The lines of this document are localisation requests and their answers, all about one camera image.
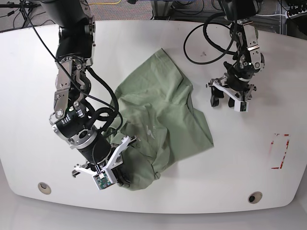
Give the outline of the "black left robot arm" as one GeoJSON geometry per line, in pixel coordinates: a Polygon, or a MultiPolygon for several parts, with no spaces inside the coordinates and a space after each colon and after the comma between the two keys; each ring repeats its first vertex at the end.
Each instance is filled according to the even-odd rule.
{"type": "Polygon", "coordinates": [[[209,16],[201,27],[206,41],[220,51],[221,55],[211,61],[202,62],[202,65],[214,63],[225,55],[231,55],[234,63],[224,62],[227,72],[222,77],[211,79],[207,83],[206,86],[211,89],[211,106],[218,106],[220,99],[227,94],[230,108],[237,112],[247,112],[252,93],[257,90],[257,87],[250,81],[265,67],[264,55],[258,44],[258,31],[250,19],[256,15],[257,11],[252,0],[221,0],[219,5],[222,11],[209,16]],[[235,52],[231,51],[230,47],[221,48],[208,36],[208,25],[218,17],[224,17],[231,23],[228,28],[231,37],[230,44],[236,44],[235,52]]]}

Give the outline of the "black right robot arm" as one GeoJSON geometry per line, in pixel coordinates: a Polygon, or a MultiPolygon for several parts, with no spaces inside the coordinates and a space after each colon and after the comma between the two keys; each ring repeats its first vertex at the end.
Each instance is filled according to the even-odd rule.
{"type": "Polygon", "coordinates": [[[95,21],[90,9],[83,0],[42,0],[40,4],[59,26],[54,55],[59,73],[49,121],[53,131],[86,160],[84,165],[75,165],[72,175],[89,174],[100,190],[113,184],[128,185],[130,177],[122,153],[136,138],[123,137],[119,144],[108,140],[118,131],[111,124],[121,114],[114,92],[92,69],[95,21]],[[86,73],[105,86],[111,103],[93,108],[89,103],[92,86],[86,73]]]}

